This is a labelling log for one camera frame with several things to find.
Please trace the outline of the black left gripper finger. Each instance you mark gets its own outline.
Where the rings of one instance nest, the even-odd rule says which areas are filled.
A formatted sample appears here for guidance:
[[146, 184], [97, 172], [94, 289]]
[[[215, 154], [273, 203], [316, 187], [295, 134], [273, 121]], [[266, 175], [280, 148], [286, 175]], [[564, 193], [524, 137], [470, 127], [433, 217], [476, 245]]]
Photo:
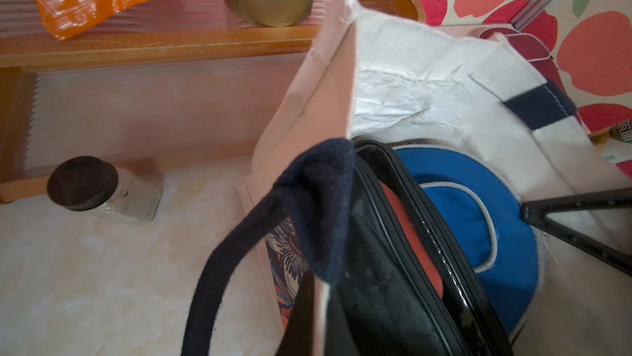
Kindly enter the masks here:
[[579, 231], [549, 218], [549, 214], [572, 211], [606, 211], [631, 208], [631, 188], [584, 193], [521, 204], [521, 219], [546, 234], [566, 242], [631, 276], [631, 255], [619, 252], [606, 244], [581, 234]]

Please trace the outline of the white canvas tote bag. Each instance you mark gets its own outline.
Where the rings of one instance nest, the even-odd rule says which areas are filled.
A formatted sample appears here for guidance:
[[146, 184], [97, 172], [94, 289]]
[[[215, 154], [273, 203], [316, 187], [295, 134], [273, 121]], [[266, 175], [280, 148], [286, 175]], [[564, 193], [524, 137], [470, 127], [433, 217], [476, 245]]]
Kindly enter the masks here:
[[[571, 99], [503, 35], [454, 38], [357, 0], [336, 0], [258, 141], [240, 188], [247, 214], [207, 260], [182, 354], [210, 354], [230, 277], [258, 245], [266, 249], [286, 331], [308, 265], [275, 183], [300, 154], [332, 139], [376, 141], [396, 154], [403, 145], [462, 151], [497, 172], [520, 208], [631, 188], [597, 151]], [[548, 217], [631, 255], [631, 208]], [[542, 240], [543, 283], [510, 355], [630, 354], [631, 276], [533, 229]]]

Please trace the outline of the maroon paddle case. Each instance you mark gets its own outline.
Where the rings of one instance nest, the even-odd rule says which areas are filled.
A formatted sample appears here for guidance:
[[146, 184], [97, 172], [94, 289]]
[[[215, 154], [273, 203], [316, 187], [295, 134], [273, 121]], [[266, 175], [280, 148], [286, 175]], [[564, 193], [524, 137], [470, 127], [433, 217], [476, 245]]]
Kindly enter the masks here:
[[531, 63], [546, 79], [553, 81], [565, 94], [560, 71], [554, 62], [548, 47], [535, 35], [530, 35], [509, 28], [494, 27], [482, 30], [478, 38], [495, 40], [496, 35], [503, 35], [509, 44]]

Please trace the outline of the dark blue paddle case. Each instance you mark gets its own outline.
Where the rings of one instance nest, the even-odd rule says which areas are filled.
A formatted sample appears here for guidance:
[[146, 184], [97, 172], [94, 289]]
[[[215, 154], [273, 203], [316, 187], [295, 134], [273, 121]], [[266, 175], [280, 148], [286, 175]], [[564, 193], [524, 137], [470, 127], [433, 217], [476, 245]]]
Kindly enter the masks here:
[[545, 271], [541, 236], [521, 219], [519, 196], [491, 167], [462, 151], [403, 145], [396, 152], [444, 217], [514, 342]]

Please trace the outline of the small green labelled bottle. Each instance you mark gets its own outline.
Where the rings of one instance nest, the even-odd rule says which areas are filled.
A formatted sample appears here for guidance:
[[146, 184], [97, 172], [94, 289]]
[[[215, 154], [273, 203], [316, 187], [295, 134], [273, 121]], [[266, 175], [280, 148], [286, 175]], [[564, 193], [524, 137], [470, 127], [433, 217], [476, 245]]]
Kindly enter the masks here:
[[597, 151], [614, 165], [631, 161], [631, 121], [589, 134]]

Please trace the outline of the black paddle case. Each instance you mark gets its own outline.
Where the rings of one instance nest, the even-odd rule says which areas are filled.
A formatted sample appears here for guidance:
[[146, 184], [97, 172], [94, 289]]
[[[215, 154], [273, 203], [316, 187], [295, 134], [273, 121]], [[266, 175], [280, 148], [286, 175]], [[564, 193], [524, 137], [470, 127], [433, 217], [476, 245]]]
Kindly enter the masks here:
[[512, 354], [464, 251], [392, 148], [327, 140], [275, 188], [308, 265], [278, 354]]

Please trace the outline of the wooden two-tier shelf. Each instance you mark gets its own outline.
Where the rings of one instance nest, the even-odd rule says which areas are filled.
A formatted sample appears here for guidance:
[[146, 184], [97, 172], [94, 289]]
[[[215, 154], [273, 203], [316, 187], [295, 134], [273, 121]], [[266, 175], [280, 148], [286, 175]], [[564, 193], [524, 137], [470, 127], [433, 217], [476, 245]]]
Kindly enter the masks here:
[[[256, 28], [223, 0], [154, 0], [58, 41], [34, 0], [1, 0], [1, 200], [44, 194], [92, 155], [135, 173], [250, 155], [334, 0]], [[418, 0], [358, 0], [423, 21]]]

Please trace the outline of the glass jar black lid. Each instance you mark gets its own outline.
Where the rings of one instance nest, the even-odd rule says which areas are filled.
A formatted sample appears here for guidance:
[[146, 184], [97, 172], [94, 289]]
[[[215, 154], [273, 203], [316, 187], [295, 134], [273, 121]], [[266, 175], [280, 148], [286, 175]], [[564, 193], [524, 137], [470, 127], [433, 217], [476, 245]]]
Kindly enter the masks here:
[[61, 163], [49, 176], [46, 192], [68, 211], [129, 224], [149, 224], [156, 215], [161, 190], [93, 156]]

